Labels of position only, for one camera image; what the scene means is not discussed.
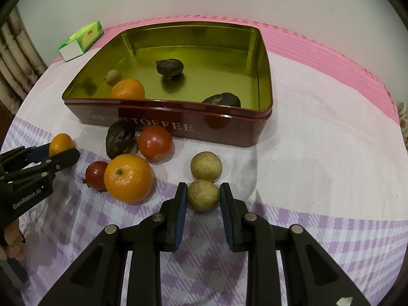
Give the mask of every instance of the human hand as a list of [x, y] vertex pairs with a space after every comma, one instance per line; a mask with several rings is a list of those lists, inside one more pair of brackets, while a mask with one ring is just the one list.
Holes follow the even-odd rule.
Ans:
[[0, 246], [0, 260], [15, 258], [18, 261], [24, 259], [26, 246], [23, 244], [23, 234], [20, 231], [19, 220], [15, 220], [4, 229], [4, 239], [7, 246]]

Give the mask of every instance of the bamboo pole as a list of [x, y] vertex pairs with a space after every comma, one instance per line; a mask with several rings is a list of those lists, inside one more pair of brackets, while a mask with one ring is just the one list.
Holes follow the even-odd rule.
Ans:
[[6, 64], [7, 68], [9, 69], [10, 73], [13, 75], [15, 80], [20, 84], [23, 90], [26, 93], [28, 93], [32, 88], [32, 85], [29, 79], [26, 77], [23, 70], [21, 70], [20, 66], [14, 59], [13, 55], [11, 54], [1, 32], [0, 32], [0, 56], [2, 57], [4, 63]]
[[0, 101], [4, 107], [12, 114], [16, 115], [20, 108], [20, 100], [17, 95], [6, 84], [4, 77], [0, 75]]
[[11, 88], [18, 94], [21, 99], [25, 99], [27, 94], [24, 92], [23, 88], [17, 83], [14, 79], [13, 75], [10, 73], [10, 70], [5, 65], [4, 61], [0, 57], [0, 72], [3, 74], [4, 78], [6, 79], [7, 83], [11, 86]]
[[45, 63], [41, 60], [39, 54], [33, 47], [30, 39], [28, 38], [27, 32], [24, 28], [17, 7], [13, 9], [9, 16], [9, 26], [21, 50], [23, 51], [25, 56], [27, 56], [28, 60], [30, 61], [35, 71], [39, 75], [42, 75], [46, 71]]
[[21, 51], [17, 41], [14, 39], [13, 35], [11, 34], [9, 24], [7, 22], [4, 23], [3, 27], [1, 28], [1, 33], [6, 41], [7, 46], [11, 54], [13, 55], [14, 59], [20, 66], [20, 68], [24, 71], [27, 78], [30, 80], [31, 84], [35, 84], [38, 80], [38, 76], [35, 73], [33, 67], [26, 59], [25, 55]]

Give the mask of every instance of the red tomato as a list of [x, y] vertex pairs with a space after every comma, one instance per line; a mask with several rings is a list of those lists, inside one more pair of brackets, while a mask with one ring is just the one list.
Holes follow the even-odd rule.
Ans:
[[97, 191], [105, 190], [106, 187], [103, 181], [103, 176], [107, 166], [108, 163], [104, 161], [92, 162], [85, 171], [84, 181], [86, 184]]
[[173, 138], [164, 127], [152, 125], [141, 132], [139, 149], [146, 159], [160, 161], [171, 153]]

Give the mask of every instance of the green tissue package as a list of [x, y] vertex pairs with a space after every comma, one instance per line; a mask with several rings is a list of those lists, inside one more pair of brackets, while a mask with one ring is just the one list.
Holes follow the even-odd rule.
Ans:
[[83, 55], [103, 34], [100, 21], [85, 25], [68, 38], [59, 48], [65, 62]]

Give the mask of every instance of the white wall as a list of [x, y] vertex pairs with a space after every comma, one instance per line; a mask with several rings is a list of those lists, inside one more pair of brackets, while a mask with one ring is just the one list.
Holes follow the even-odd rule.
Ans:
[[408, 103], [408, 32], [387, 0], [21, 0], [24, 24], [50, 64], [57, 47], [81, 26], [202, 14], [288, 28], [347, 55]]

